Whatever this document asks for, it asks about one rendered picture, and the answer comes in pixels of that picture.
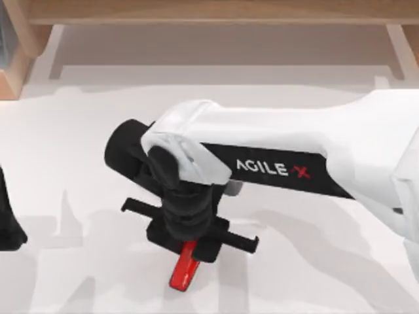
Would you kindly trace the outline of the red stapler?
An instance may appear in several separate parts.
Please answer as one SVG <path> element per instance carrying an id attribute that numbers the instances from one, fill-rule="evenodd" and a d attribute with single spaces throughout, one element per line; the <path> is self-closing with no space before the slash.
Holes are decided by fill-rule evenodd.
<path id="1" fill-rule="evenodd" d="M 200 265 L 200 261 L 193 257 L 196 246 L 196 241 L 184 242 L 170 277 L 170 288 L 180 292 L 185 292 L 188 289 Z"/>

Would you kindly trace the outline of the pale grey rounded box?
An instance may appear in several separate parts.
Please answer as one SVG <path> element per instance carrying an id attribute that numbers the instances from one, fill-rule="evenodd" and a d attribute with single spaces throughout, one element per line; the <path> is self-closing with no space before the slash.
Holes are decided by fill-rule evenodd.
<path id="1" fill-rule="evenodd" d="M 244 184 L 242 181 L 230 180 L 225 186 L 224 194 L 231 197 L 237 196 L 240 193 L 243 185 Z"/>

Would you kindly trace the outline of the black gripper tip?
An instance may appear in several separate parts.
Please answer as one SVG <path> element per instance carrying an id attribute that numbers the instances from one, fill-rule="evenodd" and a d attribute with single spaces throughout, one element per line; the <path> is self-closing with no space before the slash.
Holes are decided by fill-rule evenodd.
<path id="1" fill-rule="evenodd" d="M 0 166 L 0 252 L 17 251 L 27 241 L 28 236 L 10 205 L 5 176 Z"/>

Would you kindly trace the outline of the wooden shelf unit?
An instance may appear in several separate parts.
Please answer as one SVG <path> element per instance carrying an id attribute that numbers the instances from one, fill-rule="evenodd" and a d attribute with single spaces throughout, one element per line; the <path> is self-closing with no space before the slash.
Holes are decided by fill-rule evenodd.
<path id="1" fill-rule="evenodd" d="M 400 25 L 419 65 L 419 0 L 0 0 L 17 35 L 0 100 L 18 99 L 56 24 Z"/>

